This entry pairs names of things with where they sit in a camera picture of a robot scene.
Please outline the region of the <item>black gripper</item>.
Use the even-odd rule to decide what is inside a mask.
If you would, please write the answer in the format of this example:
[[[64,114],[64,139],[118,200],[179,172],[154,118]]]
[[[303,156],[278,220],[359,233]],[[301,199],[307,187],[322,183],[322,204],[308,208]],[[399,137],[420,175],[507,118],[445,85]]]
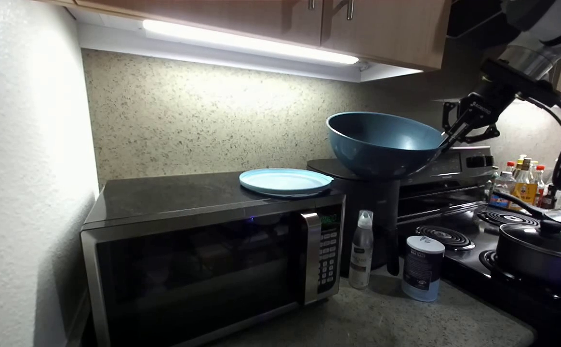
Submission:
[[[443,108],[441,152],[455,143],[478,143],[499,135],[495,123],[515,98],[536,100],[555,106],[561,93],[548,81],[538,81],[505,62],[488,60],[480,67],[482,79],[459,104],[447,102]]]

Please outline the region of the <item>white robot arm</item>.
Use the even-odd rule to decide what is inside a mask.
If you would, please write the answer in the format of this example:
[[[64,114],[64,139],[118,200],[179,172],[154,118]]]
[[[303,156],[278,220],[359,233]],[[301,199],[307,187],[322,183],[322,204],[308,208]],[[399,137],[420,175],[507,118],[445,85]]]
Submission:
[[[495,137],[497,118],[517,96],[544,104],[561,100],[546,81],[561,60],[561,0],[453,0],[447,37],[501,54],[482,64],[480,83],[459,102],[441,150],[467,141],[478,127],[486,129],[484,139]]]

